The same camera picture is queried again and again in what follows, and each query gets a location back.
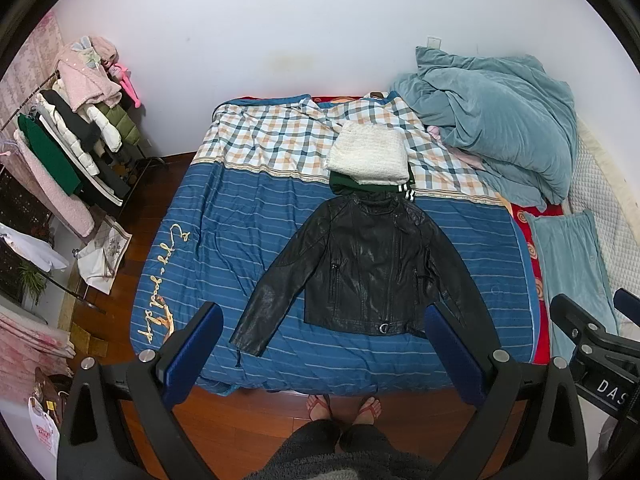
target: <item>light switch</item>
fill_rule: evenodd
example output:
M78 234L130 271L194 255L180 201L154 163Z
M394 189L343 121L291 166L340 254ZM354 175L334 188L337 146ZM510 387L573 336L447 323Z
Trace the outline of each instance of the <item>light switch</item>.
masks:
M440 38L436 38L434 36L429 36L427 38L427 48L440 48L440 43L442 40Z

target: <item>black pants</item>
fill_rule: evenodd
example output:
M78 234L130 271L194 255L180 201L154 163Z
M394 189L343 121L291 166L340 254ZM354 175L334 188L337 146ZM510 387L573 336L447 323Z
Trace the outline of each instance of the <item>black pants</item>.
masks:
M333 453L339 438L340 448L345 452L395 452L385 434L370 424L355 424L340 437L340 428L334 421L314 420L285 440L269 464Z

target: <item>black leather jacket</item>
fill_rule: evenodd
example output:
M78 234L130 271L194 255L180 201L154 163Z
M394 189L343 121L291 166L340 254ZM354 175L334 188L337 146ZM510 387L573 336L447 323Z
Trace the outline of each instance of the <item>black leather jacket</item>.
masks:
M305 322L367 335L424 337L424 309L444 300L495 336L480 292L447 236L397 194L354 192L322 203L255 286L230 342L261 355L299 291Z

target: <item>person's foot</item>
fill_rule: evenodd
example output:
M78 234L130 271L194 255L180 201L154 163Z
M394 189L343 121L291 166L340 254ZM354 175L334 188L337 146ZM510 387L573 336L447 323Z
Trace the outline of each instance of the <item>person's foot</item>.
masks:
M331 420L331 409L320 395L309 395L306 398L306 410L311 420Z
M382 413L382 404L375 397L365 400L358 411L354 424L375 424Z

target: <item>silver screw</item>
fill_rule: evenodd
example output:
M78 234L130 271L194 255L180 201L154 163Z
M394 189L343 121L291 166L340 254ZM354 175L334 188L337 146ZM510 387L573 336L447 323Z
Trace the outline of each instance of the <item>silver screw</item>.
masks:
M566 361L564 358L554 357L554 364L556 365L556 368L560 368L561 370L566 368Z
M156 351L151 348L147 348L138 354L138 359L140 359L143 363L148 363L149 361L153 361L154 357L156 357Z
M93 365L95 365L95 359L93 357L85 357L80 363L80 367L82 368L82 370L88 370Z
M494 352L494 359L499 363L505 363L509 360L509 354L500 348Z

